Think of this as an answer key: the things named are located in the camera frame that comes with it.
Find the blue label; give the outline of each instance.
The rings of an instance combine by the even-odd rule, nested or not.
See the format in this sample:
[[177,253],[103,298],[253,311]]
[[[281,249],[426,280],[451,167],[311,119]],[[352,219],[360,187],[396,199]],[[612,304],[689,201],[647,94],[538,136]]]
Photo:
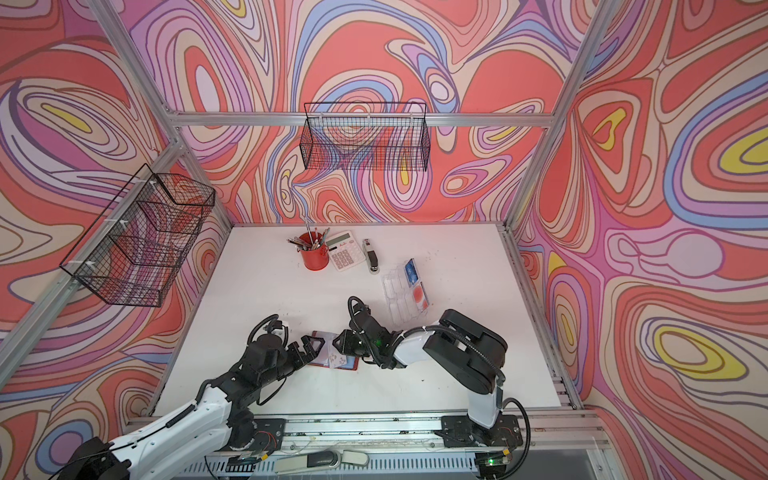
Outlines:
[[416,285],[419,281],[419,274],[416,273],[416,264],[413,263],[413,258],[406,263],[406,276],[410,286]]

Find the patterned wall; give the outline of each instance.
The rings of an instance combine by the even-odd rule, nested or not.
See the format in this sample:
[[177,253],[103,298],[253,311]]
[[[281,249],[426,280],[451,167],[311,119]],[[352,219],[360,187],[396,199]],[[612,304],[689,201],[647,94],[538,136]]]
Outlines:
[[628,478],[768,478],[766,98],[768,2],[625,2],[516,219]]
[[[165,145],[83,3],[0,2],[3,337],[120,186]],[[119,435],[146,413],[222,246],[223,228],[210,218],[161,308],[73,296],[0,392],[0,478],[47,478],[84,440]]]
[[593,2],[150,0],[121,17],[171,108],[303,111],[421,98],[551,111]]
[[187,127],[184,135],[235,223],[501,221],[540,128],[432,129],[429,169],[304,170],[297,127]]

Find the calculator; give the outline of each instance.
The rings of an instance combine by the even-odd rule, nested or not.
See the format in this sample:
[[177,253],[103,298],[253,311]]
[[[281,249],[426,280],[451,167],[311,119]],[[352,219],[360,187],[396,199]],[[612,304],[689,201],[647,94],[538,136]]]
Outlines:
[[366,255],[349,230],[327,239],[326,245],[328,256],[339,272],[366,261]]

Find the calculator screen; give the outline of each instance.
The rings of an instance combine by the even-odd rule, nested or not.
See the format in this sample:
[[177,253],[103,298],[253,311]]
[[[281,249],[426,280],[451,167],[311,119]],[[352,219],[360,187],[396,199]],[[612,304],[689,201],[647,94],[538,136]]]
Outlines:
[[331,245],[333,245],[334,243],[343,242],[344,240],[346,240],[346,239],[348,239],[348,238],[349,238],[349,234],[348,234],[348,233],[345,233],[345,234],[344,234],[344,235],[342,235],[341,237],[336,237],[336,238],[332,238],[332,239],[328,240],[328,241],[326,242],[326,244],[327,244],[328,246],[331,246]]

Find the white table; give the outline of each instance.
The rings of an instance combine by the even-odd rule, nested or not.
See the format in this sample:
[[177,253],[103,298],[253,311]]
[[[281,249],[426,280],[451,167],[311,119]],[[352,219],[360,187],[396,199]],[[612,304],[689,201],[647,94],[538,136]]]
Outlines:
[[[508,344],[505,396],[527,407],[560,405],[495,225],[371,225],[333,227],[369,238],[382,270],[414,258],[430,301],[426,322],[453,308],[494,330]],[[302,227],[236,227],[227,241],[155,415],[195,397],[205,379],[227,371],[245,350],[248,333],[272,313],[290,325],[290,341],[313,330],[348,328],[346,300],[360,297],[386,328],[395,329],[381,275],[365,263],[338,272],[307,270],[286,238]],[[262,393],[272,391],[276,383]],[[466,389],[433,361],[356,371],[305,366],[288,378],[263,414],[398,412],[466,409]]]

